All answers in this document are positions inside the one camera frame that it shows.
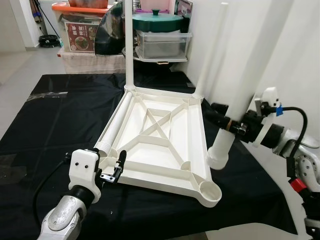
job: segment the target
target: white wall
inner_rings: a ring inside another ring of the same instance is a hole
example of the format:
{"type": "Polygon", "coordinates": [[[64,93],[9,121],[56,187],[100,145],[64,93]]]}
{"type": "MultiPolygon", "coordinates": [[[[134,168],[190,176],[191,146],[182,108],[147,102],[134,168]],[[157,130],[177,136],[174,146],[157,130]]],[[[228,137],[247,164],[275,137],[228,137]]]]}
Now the white wall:
{"type": "MultiPolygon", "coordinates": [[[[196,85],[204,56],[213,37],[210,28],[215,19],[221,0],[193,0],[190,32],[193,34],[189,45],[188,62],[176,69],[186,73],[196,85]]],[[[211,94],[205,98],[210,103],[231,103],[240,76],[262,26],[271,0],[225,0],[230,3],[229,15],[219,51],[223,58],[212,66],[208,88],[211,94]]],[[[307,134],[320,139],[320,74],[319,74],[319,1],[294,0],[280,39],[263,74],[258,91],[266,87],[277,87],[284,106],[303,108],[308,115],[307,134]]],[[[296,112],[286,112],[276,119],[281,124],[300,131],[302,118],[296,112]]],[[[284,192],[300,235],[305,235],[301,198],[287,182],[285,160],[271,153],[263,146],[246,147],[266,169],[284,192]]]]}
{"type": "Polygon", "coordinates": [[[38,39],[42,35],[32,15],[29,0],[10,0],[12,10],[22,35],[24,46],[34,48],[39,45],[38,39]]]}
{"type": "Polygon", "coordinates": [[[9,0],[0,3],[0,53],[26,51],[9,0]]]}

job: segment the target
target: white pipe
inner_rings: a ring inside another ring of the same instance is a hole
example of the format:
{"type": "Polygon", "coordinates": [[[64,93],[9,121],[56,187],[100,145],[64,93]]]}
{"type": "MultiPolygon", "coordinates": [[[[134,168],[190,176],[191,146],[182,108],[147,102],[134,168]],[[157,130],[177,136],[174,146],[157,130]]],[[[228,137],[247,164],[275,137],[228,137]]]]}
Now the white pipe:
{"type": "Polygon", "coordinates": [[[110,123],[108,129],[106,130],[101,141],[96,144],[96,148],[102,151],[101,156],[106,157],[114,143],[119,129],[124,121],[125,115],[127,113],[128,107],[130,105],[132,98],[132,93],[128,92],[121,103],[118,111],[116,112],[112,122],[110,123]]]}
{"type": "MultiPolygon", "coordinates": [[[[277,45],[292,4],[293,0],[272,0],[241,76],[238,91],[225,114],[232,120],[240,121],[246,113],[277,45]]],[[[234,139],[235,136],[232,133],[222,129],[219,130],[206,156],[206,161],[211,168],[219,170],[225,167],[229,158],[228,152],[234,139]]]]}
{"type": "Polygon", "coordinates": [[[220,9],[218,12],[218,16],[216,18],[216,24],[213,33],[211,34],[213,37],[212,44],[209,47],[208,53],[205,55],[204,63],[200,72],[200,76],[198,82],[196,84],[196,88],[192,96],[196,99],[202,99],[204,97],[205,91],[208,87],[208,74],[212,69],[212,61],[214,59],[214,55],[217,51],[219,40],[221,39],[221,35],[223,29],[226,24],[226,17],[228,13],[229,4],[226,2],[221,2],[220,9]]]}
{"type": "Polygon", "coordinates": [[[125,89],[134,89],[134,42],[132,26],[132,0],[125,0],[125,89]]]}

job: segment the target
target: table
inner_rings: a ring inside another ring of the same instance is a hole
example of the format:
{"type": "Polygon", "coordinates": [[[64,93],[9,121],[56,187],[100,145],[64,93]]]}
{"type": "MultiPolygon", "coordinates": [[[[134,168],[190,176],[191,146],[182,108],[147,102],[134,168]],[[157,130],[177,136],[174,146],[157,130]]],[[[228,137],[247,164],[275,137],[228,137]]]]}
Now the table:
{"type": "MultiPolygon", "coordinates": [[[[138,87],[193,93],[182,72],[136,72],[138,87]]],[[[0,141],[0,239],[36,239],[32,195],[66,152],[96,143],[124,93],[124,74],[43,75],[0,141]],[[45,94],[48,92],[65,92],[45,94]]],[[[218,128],[202,114],[207,147],[218,128]]],[[[40,219],[68,191],[63,165],[38,198],[40,219]]],[[[222,190],[213,208],[191,197],[136,186],[108,185],[82,223],[78,239],[169,239],[247,223],[297,234],[286,199],[255,158],[236,140],[223,170],[211,170],[222,190]]]]}

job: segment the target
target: clear plastic container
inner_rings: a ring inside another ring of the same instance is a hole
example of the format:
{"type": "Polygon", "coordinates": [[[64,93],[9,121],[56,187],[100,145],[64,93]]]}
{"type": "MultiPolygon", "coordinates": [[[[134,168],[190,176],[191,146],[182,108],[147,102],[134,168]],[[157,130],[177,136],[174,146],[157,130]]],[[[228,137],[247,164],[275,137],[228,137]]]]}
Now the clear plastic container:
{"type": "Polygon", "coordinates": [[[169,9],[169,0],[140,0],[140,4],[143,11],[151,11],[152,9],[169,9]]]}
{"type": "Polygon", "coordinates": [[[52,10],[64,51],[94,53],[96,30],[108,8],[73,7],[68,2],[58,2],[52,4],[52,10]]]}
{"type": "Polygon", "coordinates": [[[191,33],[142,32],[137,30],[138,56],[144,62],[184,62],[191,33]]]}

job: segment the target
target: blue tape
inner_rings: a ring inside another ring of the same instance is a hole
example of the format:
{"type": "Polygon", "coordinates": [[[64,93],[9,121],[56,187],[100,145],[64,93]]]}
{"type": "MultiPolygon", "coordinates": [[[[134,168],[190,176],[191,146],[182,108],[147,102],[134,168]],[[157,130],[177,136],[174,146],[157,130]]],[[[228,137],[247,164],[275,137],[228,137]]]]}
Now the blue tape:
{"type": "Polygon", "coordinates": [[[284,109],[283,109],[282,105],[280,104],[280,106],[275,108],[275,115],[278,117],[282,114],[284,114],[284,109]]]}

